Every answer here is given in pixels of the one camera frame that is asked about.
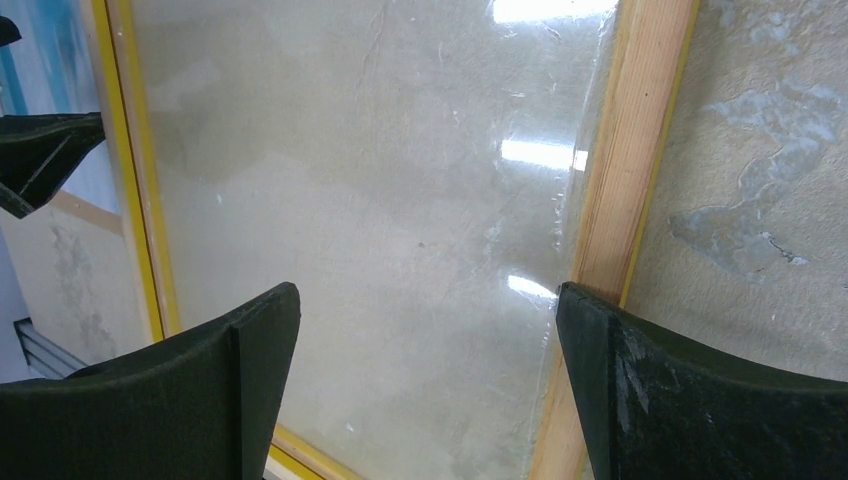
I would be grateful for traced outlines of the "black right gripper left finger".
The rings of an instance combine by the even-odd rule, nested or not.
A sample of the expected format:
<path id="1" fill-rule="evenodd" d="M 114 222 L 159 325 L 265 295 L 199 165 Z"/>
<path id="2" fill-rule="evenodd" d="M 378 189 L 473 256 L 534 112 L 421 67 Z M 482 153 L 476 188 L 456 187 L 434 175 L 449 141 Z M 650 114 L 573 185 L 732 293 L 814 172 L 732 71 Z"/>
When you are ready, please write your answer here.
<path id="1" fill-rule="evenodd" d="M 1 387 L 5 479 L 259 479 L 301 319 L 281 283 L 61 380 Z"/>

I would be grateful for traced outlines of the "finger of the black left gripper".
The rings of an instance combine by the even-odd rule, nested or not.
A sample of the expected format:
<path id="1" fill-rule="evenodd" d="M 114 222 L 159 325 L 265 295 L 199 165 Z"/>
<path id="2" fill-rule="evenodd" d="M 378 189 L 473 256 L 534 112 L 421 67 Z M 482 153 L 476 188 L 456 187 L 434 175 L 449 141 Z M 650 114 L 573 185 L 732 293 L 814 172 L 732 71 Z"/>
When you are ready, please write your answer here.
<path id="1" fill-rule="evenodd" d="M 105 141 L 99 112 L 1 118 L 1 208 L 18 219 L 52 200 Z"/>

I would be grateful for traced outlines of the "aluminium rail frame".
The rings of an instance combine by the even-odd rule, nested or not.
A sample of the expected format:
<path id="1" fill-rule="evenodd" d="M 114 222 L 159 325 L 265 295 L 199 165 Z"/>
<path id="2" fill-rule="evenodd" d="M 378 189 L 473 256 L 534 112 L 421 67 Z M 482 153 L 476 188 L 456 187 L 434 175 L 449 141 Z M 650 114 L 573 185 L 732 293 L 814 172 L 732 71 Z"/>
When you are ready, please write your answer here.
<path id="1" fill-rule="evenodd" d="M 42 377 L 60 380 L 87 366 L 39 333 L 29 318 L 15 321 L 13 325 L 27 364 Z"/>

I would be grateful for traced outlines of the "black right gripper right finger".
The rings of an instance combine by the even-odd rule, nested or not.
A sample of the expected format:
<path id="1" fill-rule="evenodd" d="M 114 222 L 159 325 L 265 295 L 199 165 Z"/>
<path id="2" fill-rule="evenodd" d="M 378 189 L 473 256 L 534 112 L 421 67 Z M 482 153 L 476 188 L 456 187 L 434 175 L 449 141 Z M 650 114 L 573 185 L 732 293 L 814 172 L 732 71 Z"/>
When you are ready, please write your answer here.
<path id="1" fill-rule="evenodd" d="M 572 283 L 556 313 L 598 479 L 843 479 L 847 386 L 758 364 Z"/>

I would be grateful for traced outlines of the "brown backing board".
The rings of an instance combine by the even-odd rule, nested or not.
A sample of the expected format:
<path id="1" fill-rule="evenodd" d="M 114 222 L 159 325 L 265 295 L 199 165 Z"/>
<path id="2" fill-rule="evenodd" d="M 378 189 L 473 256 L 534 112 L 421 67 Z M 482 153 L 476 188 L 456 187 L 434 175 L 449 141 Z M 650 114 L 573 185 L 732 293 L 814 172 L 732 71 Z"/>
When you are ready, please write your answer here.
<path id="1" fill-rule="evenodd" d="M 119 214 L 98 207 L 64 190 L 58 191 L 49 205 L 103 230 L 124 236 L 122 218 Z"/>

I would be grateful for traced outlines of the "building and sky photo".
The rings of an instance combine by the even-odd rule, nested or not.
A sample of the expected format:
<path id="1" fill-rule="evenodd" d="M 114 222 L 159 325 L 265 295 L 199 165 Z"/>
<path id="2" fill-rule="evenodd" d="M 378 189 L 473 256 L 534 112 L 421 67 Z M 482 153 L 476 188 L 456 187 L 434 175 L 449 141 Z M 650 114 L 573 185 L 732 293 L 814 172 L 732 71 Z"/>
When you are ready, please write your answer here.
<path id="1" fill-rule="evenodd" d="M 15 115 L 100 110 L 77 1 L 3 1 L 21 39 L 1 49 L 1 112 Z"/>

